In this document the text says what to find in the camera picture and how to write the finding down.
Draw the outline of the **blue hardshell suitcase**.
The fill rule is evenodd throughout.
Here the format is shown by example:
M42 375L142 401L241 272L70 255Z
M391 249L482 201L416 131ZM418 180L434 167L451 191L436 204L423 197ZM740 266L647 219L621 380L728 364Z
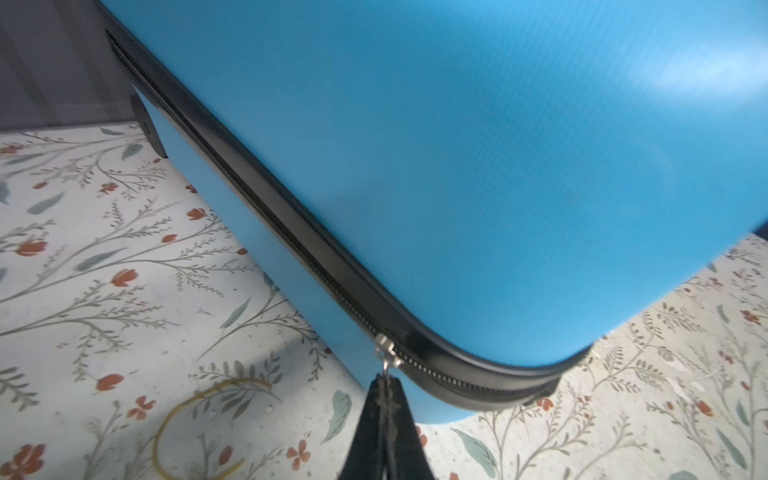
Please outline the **blue hardshell suitcase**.
M767 219L763 1L101 1L152 139L420 423L551 393Z

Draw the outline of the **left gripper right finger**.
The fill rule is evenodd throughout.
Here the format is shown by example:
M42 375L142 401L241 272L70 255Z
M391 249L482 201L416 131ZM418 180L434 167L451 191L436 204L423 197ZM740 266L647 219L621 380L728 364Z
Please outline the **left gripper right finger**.
M386 478L434 480L400 381L386 378Z

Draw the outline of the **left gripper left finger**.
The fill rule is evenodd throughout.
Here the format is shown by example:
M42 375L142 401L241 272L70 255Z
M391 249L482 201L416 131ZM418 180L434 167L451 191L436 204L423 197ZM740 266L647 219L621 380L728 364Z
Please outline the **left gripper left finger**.
M382 480L386 471L385 379L371 383L339 480Z

